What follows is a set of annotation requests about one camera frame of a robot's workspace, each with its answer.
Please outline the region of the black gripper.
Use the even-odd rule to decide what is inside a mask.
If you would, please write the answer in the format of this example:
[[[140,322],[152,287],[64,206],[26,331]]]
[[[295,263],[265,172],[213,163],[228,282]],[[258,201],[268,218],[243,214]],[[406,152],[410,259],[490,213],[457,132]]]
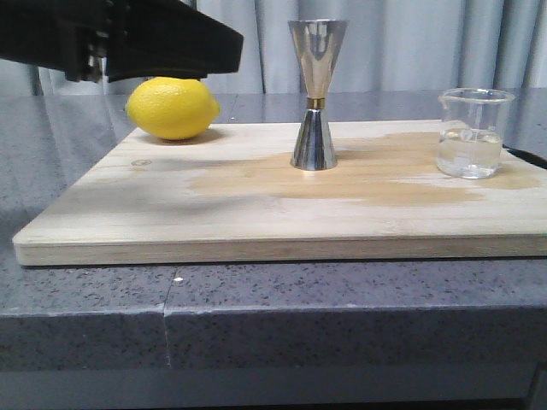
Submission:
[[[181,1],[65,1],[70,81],[204,79],[239,70],[244,36]]]

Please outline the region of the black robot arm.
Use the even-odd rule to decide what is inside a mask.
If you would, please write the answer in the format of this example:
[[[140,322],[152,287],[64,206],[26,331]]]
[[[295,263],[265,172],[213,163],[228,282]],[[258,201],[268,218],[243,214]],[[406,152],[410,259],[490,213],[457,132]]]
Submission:
[[[181,1],[3,1],[1,57],[69,81],[238,71],[244,37]]]

